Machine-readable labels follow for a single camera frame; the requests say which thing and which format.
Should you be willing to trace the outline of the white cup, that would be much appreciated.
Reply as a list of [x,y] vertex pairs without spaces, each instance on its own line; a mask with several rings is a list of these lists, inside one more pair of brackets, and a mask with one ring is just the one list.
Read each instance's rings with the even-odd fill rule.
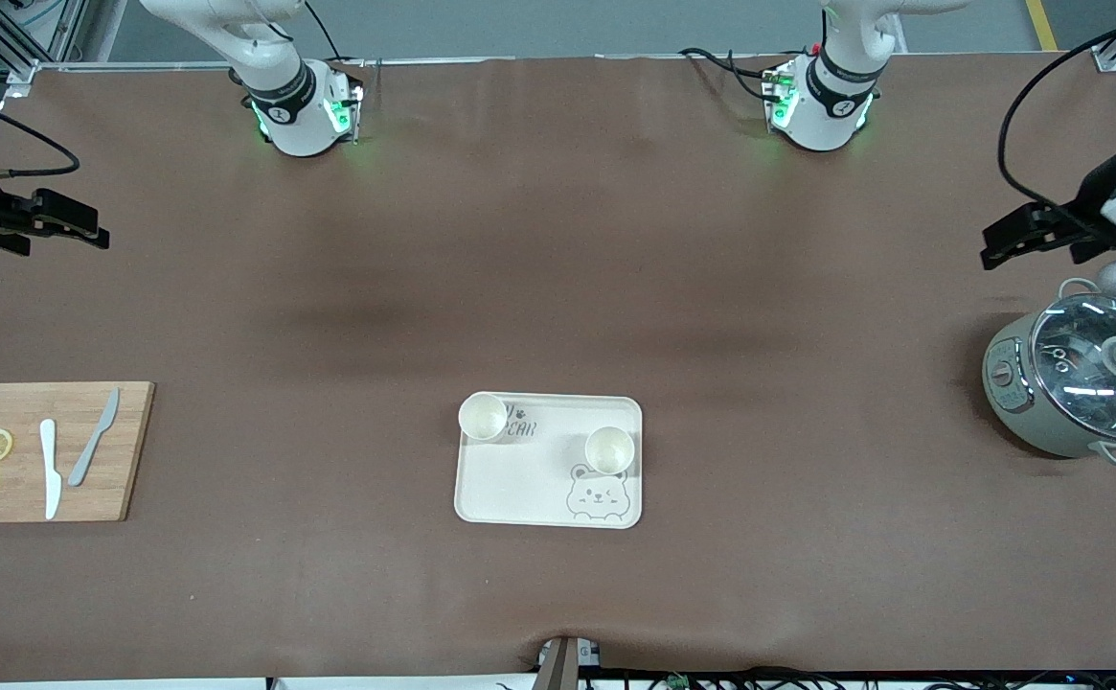
[[602,427],[585,438],[585,463],[597,475],[624,475],[636,454],[635,440],[619,427]]
[[506,432],[510,410],[496,394],[478,392],[461,403],[456,418],[463,437],[470,441],[487,443],[496,441],[496,438]]

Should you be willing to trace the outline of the glass pot lid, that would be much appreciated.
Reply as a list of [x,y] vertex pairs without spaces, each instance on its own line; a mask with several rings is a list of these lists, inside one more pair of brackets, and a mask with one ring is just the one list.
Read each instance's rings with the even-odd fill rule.
[[1116,297],[1076,293],[1032,329],[1035,376],[1076,424],[1116,440]]

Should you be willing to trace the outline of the grey-green electric cooking pot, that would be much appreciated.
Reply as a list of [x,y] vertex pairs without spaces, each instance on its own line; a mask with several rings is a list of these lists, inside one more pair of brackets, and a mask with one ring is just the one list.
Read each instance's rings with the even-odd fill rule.
[[995,333],[982,357],[983,389],[1001,423],[1035,449],[1067,459],[1097,456],[1116,467],[1116,440],[1098,437],[1065,416],[1035,376],[1035,322],[1054,303],[1076,293],[1104,294],[1090,280],[1067,279],[1043,310],[1027,314]]

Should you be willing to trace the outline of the wooden cutting board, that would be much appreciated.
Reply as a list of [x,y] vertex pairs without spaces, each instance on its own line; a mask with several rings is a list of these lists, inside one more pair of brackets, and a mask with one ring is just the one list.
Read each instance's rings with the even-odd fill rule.
[[[121,389],[115,423],[102,437],[83,483],[71,488],[73,464],[115,387]],[[39,425],[49,418],[56,421],[56,468],[62,475],[61,504],[51,521],[124,520],[154,393],[150,381],[0,383],[0,428],[15,437],[15,449],[0,462],[0,523],[48,521]]]

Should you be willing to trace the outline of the grey plastic knife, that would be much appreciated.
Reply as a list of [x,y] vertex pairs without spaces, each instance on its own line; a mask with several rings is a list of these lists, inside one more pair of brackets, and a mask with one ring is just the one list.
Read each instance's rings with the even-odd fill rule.
[[110,389],[109,397],[107,397],[107,402],[102,410],[102,416],[99,416],[97,423],[93,428],[88,441],[86,441],[83,447],[79,459],[77,459],[76,463],[73,464],[73,470],[70,476],[68,476],[67,483],[70,485],[71,488],[78,488],[83,483],[85,476],[88,475],[95,451],[97,451],[98,445],[102,442],[102,437],[109,431],[110,427],[114,427],[119,405],[121,389]]

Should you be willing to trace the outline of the white plastic knife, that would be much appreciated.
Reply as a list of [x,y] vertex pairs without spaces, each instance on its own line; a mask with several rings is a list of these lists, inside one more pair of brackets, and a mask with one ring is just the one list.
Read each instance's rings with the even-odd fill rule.
[[50,418],[41,420],[39,437],[42,449],[44,518],[48,521],[56,518],[62,495],[62,475],[56,468],[56,421]]

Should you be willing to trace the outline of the brown table cover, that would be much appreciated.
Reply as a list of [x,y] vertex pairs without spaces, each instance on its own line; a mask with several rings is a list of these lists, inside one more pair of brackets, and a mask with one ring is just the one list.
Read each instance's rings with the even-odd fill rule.
[[[0,525],[0,681],[437,675],[546,639],[662,671],[1116,669],[1116,468],[1018,445],[984,271],[1048,54],[891,61],[830,154],[681,58],[386,66],[360,143],[264,144],[223,73],[6,109],[110,248],[0,259],[0,381],[150,380],[128,516]],[[632,397],[631,529],[454,511],[478,392]]]

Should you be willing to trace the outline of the cream bear print tray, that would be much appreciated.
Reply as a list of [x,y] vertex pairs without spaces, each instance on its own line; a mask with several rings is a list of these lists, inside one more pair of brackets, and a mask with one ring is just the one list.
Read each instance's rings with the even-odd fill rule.
[[[474,442],[461,432],[453,506],[462,520],[631,529],[644,511],[644,411],[632,397],[488,392],[510,410],[506,432]],[[619,427],[636,443],[624,475],[597,475],[584,442],[602,427]]]

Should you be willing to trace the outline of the grey table edge bracket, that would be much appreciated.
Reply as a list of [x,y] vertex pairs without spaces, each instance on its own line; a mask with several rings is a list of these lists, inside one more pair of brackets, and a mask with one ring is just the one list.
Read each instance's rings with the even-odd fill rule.
[[532,690],[596,690],[591,675],[600,669],[600,643],[587,638],[552,638],[539,652]]

